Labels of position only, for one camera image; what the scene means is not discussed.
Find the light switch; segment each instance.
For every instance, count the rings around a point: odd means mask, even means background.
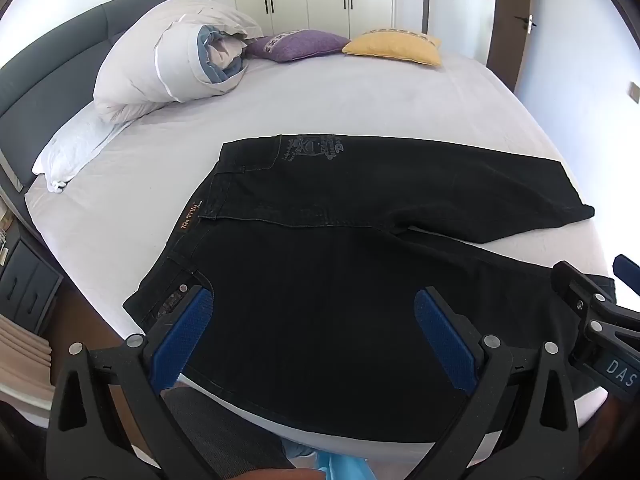
[[[640,104],[640,86],[632,82],[629,87],[629,95],[638,104]]]

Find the black jeans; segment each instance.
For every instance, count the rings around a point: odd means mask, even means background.
[[[279,437],[193,388],[169,390],[164,402],[220,478],[226,480],[257,469],[293,469]]]
[[[415,322],[418,290],[435,286],[511,346],[568,352],[578,320],[550,269],[404,227],[486,241],[592,214],[549,160],[424,140],[242,140],[223,147],[125,308],[148,329],[181,284],[204,284],[214,315],[192,380],[302,430],[433,442],[466,395]],[[594,387],[570,373],[576,397]]]

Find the drawer handle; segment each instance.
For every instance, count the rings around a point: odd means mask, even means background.
[[[18,278],[14,278],[14,284],[11,286],[11,290],[9,291],[9,293],[6,295],[7,301],[9,301],[12,295],[14,294],[15,286],[17,284],[18,284]]]
[[[33,312],[33,307],[36,306],[36,301],[38,301],[38,293],[37,292],[36,292],[35,296],[33,297],[33,303],[31,303],[31,306],[27,310],[27,315],[31,315],[31,313]]]

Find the gray upholstered headboard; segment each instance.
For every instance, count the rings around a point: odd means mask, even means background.
[[[39,238],[24,194],[53,134],[93,99],[98,70],[118,38],[165,0],[112,0],[59,25],[0,68],[0,195]]]

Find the white bed sheet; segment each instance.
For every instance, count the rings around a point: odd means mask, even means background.
[[[160,255],[224,142],[308,133],[446,140],[560,160],[575,186],[550,139],[492,72],[453,54],[442,61],[434,69],[342,54],[290,64],[253,59],[229,94],[171,104],[135,121],[61,194],[47,192],[38,177],[26,195],[31,218],[80,291],[126,337],[140,329],[122,303]],[[609,274],[592,220],[482,247]],[[604,400],[602,392],[596,398],[583,417]]]

